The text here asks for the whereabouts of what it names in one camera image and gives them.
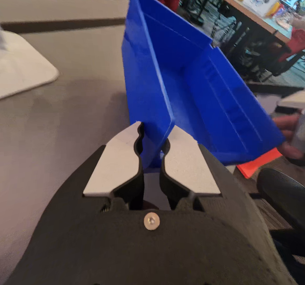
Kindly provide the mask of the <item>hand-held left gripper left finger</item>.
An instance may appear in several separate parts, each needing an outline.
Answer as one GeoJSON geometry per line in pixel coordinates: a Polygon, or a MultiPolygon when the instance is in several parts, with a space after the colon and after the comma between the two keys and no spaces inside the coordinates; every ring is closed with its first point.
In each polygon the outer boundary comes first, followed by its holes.
{"type": "Polygon", "coordinates": [[[85,197],[121,198],[130,210],[141,210],[144,197],[144,124],[135,122],[105,146],[83,190],[85,197]]]}

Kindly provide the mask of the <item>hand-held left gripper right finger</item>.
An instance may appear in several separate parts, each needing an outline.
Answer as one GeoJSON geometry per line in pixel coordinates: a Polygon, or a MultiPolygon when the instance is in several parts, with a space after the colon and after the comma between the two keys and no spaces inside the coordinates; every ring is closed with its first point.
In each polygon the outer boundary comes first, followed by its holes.
{"type": "Polygon", "coordinates": [[[190,134],[175,125],[162,151],[159,185],[171,210],[183,198],[193,205],[198,197],[221,196],[199,144],[190,134]]]}

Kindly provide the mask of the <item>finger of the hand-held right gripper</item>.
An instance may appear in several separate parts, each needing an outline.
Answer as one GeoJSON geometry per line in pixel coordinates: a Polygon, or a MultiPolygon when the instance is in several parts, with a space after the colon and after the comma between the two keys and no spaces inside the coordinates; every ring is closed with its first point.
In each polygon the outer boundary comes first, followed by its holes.
{"type": "Polygon", "coordinates": [[[276,107],[279,114],[304,114],[305,111],[305,91],[298,91],[281,99],[276,107]]]}

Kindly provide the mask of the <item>blue plastic bin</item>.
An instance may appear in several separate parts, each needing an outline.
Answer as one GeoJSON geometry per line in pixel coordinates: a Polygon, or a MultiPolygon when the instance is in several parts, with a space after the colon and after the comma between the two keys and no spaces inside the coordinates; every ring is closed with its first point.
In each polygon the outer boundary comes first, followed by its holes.
{"type": "Polygon", "coordinates": [[[122,43],[130,123],[144,123],[144,168],[174,126],[223,165],[255,160],[285,138],[212,39],[157,0],[130,0],[122,43]]]}

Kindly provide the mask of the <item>person's right hand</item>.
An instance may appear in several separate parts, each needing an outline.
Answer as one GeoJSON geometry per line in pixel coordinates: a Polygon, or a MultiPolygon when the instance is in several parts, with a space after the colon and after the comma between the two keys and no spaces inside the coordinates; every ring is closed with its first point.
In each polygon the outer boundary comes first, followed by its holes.
{"type": "Polygon", "coordinates": [[[273,119],[276,126],[285,137],[285,141],[277,147],[278,151],[286,158],[294,160],[304,160],[304,153],[291,144],[300,116],[301,113],[296,113],[279,116],[273,119]]]}

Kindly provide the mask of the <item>orange plastic strip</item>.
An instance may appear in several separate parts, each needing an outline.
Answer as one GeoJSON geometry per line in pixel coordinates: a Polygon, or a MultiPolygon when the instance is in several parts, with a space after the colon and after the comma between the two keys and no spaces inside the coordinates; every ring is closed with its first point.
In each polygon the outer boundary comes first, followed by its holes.
{"type": "Polygon", "coordinates": [[[255,160],[243,164],[239,164],[236,167],[245,179],[249,179],[260,167],[280,157],[282,157],[282,154],[277,150],[277,148],[273,148],[272,150],[261,155],[255,160]]]}

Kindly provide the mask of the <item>wooden background table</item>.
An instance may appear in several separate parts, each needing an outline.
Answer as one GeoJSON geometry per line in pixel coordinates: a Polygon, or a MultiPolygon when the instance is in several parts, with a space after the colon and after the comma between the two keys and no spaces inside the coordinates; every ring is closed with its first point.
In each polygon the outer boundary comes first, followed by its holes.
{"type": "Polygon", "coordinates": [[[233,11],[236,18],[234,34],[231,39],[222,45],[221,50],[231,65],[237,65],[242,50],[248,40],[260,35],[271,35],[280,42],[287,43],[291,39],[292,27],[285,30],[273,18],[262,18],[251,9],[244,6],[241,0],[223,0],[233,11]]]}

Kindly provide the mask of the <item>white rounded board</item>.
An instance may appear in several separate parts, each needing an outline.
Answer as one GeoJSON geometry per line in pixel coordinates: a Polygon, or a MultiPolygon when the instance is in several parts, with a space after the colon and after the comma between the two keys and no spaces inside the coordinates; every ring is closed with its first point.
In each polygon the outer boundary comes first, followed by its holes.
{"type": "Polygon", "coordinates": [[[1,29],[0,98],[54,82],[58,69],[20,35],[1,29]]]}

